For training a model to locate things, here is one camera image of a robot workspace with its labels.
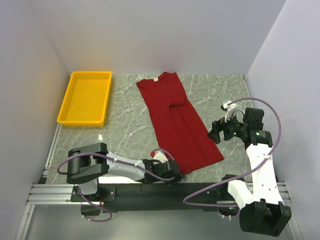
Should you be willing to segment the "red t shirt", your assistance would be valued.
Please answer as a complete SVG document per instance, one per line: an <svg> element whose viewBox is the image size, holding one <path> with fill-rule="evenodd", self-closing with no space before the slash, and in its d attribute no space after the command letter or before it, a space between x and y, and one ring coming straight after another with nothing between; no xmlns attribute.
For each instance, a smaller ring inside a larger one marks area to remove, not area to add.
<svg viewBox="0 0 320 240"><path fill-rule="evenodd" d="M158 146L173 156L183 174L224 159L175 72L163 72L136 85L148 108Z"/></svg>

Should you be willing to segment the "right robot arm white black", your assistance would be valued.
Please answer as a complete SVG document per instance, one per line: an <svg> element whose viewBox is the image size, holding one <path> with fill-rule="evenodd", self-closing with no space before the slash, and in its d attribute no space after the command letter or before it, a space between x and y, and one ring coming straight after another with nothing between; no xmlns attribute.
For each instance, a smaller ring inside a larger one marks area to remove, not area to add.
<svg viewBox="0 0 320 240"><path fill-rule="evenodd" d="M275 147L270 132L263 129L264 111L247 107L242 121L238 121L235 103L224 103L225 116L212 123L208 137L216 144L221 142L220 133L228 141L237 137L244 143L252 170L252 190L242 179L230 178L227 192L239 208L239 224L244 232L278 237L292 217L285 206L277 186L273 156Z"/></svg>

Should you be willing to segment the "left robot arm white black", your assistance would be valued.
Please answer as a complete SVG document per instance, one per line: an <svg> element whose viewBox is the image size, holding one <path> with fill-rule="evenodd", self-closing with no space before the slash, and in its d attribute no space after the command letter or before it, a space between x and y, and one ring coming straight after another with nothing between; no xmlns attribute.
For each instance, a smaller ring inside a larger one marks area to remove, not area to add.
<svg viewBox="0 0 320 240"><path fill-rule="evenodd" d="M84 196L99 192L99 177L104 175L131 179L134 182L153 184L163 181L179 182L185 175L173 156L163 148L157 148L150 159L133 160L108 150L106 143L94 143L69 150L66 182L80 187Z"/></svg>

